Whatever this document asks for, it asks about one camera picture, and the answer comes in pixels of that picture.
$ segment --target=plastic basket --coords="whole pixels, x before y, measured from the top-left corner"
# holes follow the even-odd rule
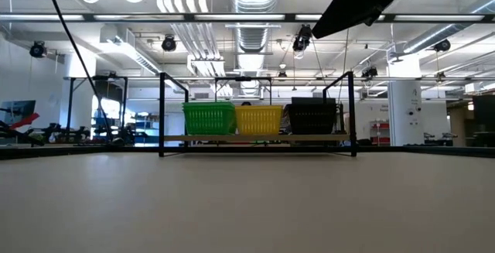
[[[335,124],[335,104],[287,105],[292,134],[331,134]]]
[[[230,135],[237,128],[230,102],[183,103],[189,135]]]
[[[236,106],[240,135],[278,135],[282,106]]]

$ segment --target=green basket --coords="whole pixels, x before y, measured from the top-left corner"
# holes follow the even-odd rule
[[[230,102],[183,103],[189,135],[232,135],[237,123]]]

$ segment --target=black basket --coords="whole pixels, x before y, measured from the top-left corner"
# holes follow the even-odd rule
[[[292,134],[331,134],[335,124],[335,104],[287,105]]]

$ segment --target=yellow basket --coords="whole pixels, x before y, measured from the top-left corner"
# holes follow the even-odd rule
[[[282,106],[236,106],[240,135],[278,135]]]

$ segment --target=white pillar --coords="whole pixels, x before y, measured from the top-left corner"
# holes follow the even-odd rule
[[[96,56],[89,50],[78,46],[81,56],[83,57],[86,68],[90,76],[96,74]],[[77,54],[73,53],[65,56],[66,64],[66,77],[86,77],[82,64],[77,57]],[[74,82],[74,88],[81,83],[81,80]],[[63,96],[60,106],[60,124],[62,127],[67,125],[67,114],[69,107],[69,91],[70,81],[65,80],[63,83]],[[72,98],[72,113],[70,119],[71,128],[79,128],[80,126],[91,126],[91,103],[93,99],[93,89],[86,80],[84,81],[73,93]]]
[[[417,55],[401,57],[394,62],[389,57],[390,77],[420,77]],[[391,145],[419,145],[425,142],[421,119],[422,89],[418,80],[397,80],[388,84]]]

